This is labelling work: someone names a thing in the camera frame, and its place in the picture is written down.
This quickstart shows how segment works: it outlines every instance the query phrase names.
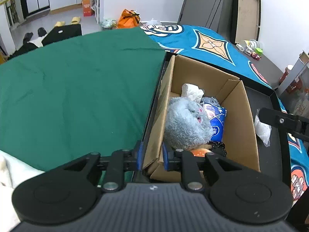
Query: blue packaged bag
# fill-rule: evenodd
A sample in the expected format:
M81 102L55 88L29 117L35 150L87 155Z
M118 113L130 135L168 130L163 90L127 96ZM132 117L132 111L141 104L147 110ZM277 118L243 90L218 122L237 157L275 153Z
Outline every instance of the blue packaged bag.
M206 103L204 104L204 110L207 112L211 126L214 129L214 134L211 137L211 141L222 142L224 120L227 115L226 109L220 106Z

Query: white plastic bag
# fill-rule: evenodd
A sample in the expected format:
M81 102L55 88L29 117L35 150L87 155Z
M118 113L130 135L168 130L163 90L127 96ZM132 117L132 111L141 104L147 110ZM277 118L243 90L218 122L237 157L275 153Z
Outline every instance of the white plastic bag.
M117 23L116 23L115 19L104 18L102 21L100 21L100 25L101 25L102 28L111 29L113 27L116 27Z
M150 21L146 23L146 25L162 25L162 24L159 20L155 20L152 18Z
M268 124L264 124L259 119L259 111L260 109L256 110L256 116L254 120L254 129L255 133L259 138L263 141L266 147L270 146L270 133L271 133L271 126Z

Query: green blanket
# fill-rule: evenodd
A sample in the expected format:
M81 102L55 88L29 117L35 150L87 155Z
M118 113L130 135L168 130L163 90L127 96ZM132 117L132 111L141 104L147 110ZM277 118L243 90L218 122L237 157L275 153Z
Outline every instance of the green blanket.
M47 171L142 138L165 51L139 27L38 48L0 66L0 150Z

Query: stuffed animal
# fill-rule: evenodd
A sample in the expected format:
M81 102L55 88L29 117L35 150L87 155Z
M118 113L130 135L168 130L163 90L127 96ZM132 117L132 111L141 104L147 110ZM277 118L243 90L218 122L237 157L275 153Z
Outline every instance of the stuffed animal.
M171 98L166 114L164 139L174 148L191 150L207 144L214 134L205 110L189 98Z

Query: open cardboard box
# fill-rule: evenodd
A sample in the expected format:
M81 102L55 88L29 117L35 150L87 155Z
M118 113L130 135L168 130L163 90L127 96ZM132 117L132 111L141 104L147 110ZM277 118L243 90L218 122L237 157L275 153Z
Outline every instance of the open cardboard box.
M180 173L163 165L162 141L170 96L181 94L183 84L194 84L205 96L216 97L227 109L223 143L227 158L259 171L259 156L251 109L238 77L181 55L172 56L161 81L158 106L146 148L143 168L151 179L179 182Z

